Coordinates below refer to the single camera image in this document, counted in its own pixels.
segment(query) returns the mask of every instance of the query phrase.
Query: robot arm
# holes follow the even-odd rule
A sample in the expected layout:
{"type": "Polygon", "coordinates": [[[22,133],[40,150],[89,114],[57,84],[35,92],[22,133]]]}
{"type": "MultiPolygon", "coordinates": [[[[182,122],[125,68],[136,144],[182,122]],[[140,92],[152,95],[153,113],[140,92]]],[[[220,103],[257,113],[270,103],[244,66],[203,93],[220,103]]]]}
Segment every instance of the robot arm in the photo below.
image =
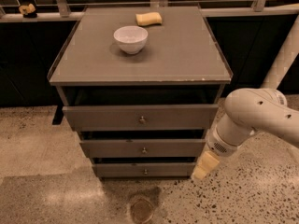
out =
{"type": "Polygon", "coordinates": [[[230,156],[258,131],[271,133],[299,148],[299,112],[287,107],[285,96],[272,89],[239,89],[225,99],[226,114],[207,134],[207,145],[230,156]]]}

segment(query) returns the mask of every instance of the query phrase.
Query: yellow sponge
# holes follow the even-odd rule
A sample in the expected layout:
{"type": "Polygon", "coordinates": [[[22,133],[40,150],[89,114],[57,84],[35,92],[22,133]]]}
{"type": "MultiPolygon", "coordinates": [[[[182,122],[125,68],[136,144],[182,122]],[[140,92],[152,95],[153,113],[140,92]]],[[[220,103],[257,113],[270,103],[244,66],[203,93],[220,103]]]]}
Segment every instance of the yellow sponge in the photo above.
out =
{"type": "Polygon", "coordinates": [[[198,159],[193,171],[193,176],[198,179],[203,179],[206,175],[212,172],[219,163],[219,157],[215,153],[211,151],[205,151],[198,159]]]}
{"type": "Polygon", "coordinates": [[[150,12],[145,14],[136,14],[137,24],[139,26],[148,26],[152,24],[162,24],[162,18],[159,12],[150,12]]]}

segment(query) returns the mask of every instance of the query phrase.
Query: drawer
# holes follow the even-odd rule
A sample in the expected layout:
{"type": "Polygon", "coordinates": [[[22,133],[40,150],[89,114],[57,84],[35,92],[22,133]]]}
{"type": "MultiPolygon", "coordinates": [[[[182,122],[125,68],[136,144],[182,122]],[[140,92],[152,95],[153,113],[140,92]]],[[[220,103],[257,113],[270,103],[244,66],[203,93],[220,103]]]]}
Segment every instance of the drawer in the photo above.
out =
{"type": "Polygon", "coordinates": [[[86,140],[80,142],[87,158],[198,157],[204,139],[86,140]]]}
{"type": "Polygon", "coordinates": [[[217,105],[65,106],[74,131],[175,130],[209,128],[217,105]]]}
{"type": "Polygon", "coordinates": [[[125,163],[94,164],[93,171],[98,177],[190,177],[195,162],[184,163],[125,163]]]}

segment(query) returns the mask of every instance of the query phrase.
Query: speckled floor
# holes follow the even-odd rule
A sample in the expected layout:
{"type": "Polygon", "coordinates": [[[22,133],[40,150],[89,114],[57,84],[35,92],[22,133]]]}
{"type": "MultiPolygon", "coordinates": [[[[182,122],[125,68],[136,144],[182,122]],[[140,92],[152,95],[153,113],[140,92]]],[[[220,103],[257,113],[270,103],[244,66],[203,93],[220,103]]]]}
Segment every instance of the speckled floor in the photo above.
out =
{"type": "MultiPolygon", "coordinates": [[[[299,110],[299,96],[287,96],[299,110]]],[[[268,133],[248,140],[204,180],[100,181],[55,107],[0,109],[0,223],[299,223],[299,149],[268,133]]],[[[222,115],[220,109],[217,117],[222,115]]]]}

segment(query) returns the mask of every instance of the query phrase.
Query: bowl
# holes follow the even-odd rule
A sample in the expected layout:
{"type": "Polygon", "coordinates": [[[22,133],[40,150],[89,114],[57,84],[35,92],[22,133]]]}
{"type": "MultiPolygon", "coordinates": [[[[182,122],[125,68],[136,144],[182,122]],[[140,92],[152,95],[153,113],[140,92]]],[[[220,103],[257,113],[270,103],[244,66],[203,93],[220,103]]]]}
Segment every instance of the bowl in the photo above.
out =
{"type": "Polygon", "coordinates": [[[123,26],[113,36],[120,49],[128,54],[137,54],[147,43],[148,31],[139,26],[123,26]]]}

